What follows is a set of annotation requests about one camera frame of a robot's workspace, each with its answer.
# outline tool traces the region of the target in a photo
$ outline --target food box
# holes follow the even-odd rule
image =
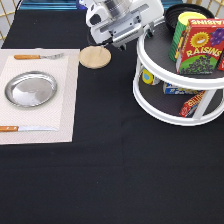
[[[176,63],[178,74],[211,74],[224,48],[224,19],[190,19]]]
[[[202,100],[202,97],[203,97],[204,94],[205,94],[205,91],[202,91],[199,94],[197,94],[196,96],[192,97],[187,102],[185,102],[181,111],[180,111],[180,115],[182,117],[188,117],[192,113],[194,113],[195,110],[197,109],[200,101]]]
[[[198,94],[201,90],[185,89],[178,86],[174,86],[170,83],[164,82],[163,92],[165,94]]]
[[[218,70],[224,71],[224,51],[219,60]]]

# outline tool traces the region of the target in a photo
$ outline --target table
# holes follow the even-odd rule
[[[85,12],[19,11],[3,48],[84,48]],[[223,223],[224,116],[179,127],[132,92],[136,41],[79,67],[72,143],[0,146],[0,223]]]

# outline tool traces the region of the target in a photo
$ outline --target raisins box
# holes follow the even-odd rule
[[[178,74],[211,74],[224,48],[224,19],[190,19],[176,63]]]

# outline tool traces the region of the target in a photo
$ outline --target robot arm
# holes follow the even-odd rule
[[[163,16],[161,0],[83,0],[86,24],[97,44],[110,40],[122,48],[143,34],[143,27]]]

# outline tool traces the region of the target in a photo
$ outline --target orange handle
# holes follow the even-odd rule
[[[18,126],[0,126],[0,132],[14,132],[18,131]]]
[[[23,59],[40,59],[40,55],[15,55],[15,59],[23,60]]]

